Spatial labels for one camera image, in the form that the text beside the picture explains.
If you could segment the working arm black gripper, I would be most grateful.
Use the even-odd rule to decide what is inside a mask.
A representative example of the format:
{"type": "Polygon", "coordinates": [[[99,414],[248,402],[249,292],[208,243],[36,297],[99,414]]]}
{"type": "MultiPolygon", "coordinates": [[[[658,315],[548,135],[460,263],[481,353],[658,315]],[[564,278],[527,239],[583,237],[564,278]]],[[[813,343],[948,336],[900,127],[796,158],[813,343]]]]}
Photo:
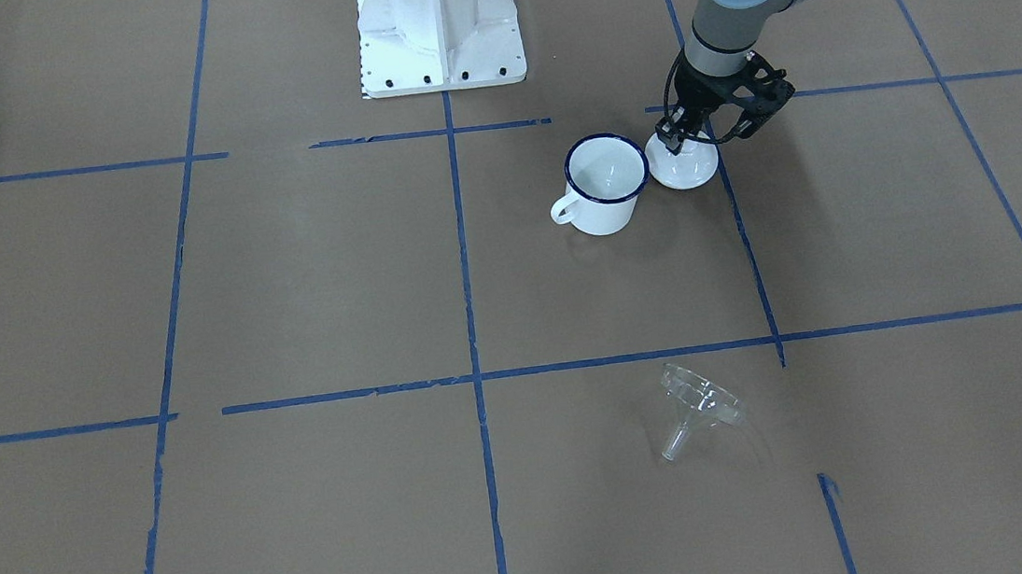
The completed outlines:
{"type": "MultiPolygon", "coordinates": [[[[739,70],[746,66],[746,50],[730,55],[723,53],[722,56],[707,51],[708,70],[719,69],[719,63],[724,63],[724,68],[733,70],[723,78],[734,78],[739,76],[739,70]]],[[[680,154],[685,141],[696,143],[707,142],[709,136],[705,129],[705,119],[714,114],[723,105],[729,103],[710,87],[710,83],[704,81],[708,78],[705,74],[699,74],[697,68],[691,64],[687,52],[678,53],[673,66],[667,77],[666,94],[668,104],[668,116],[663,116],[655,125],[655,137],[664,146],[665,152],[675,156],[680,154]],[[675,85],[676,102],[668,101],[669,88],[675,85]]],[[[740,106],[737,127],[747,127],[752,124],[752,113],[750,110],[740,106]]]]}

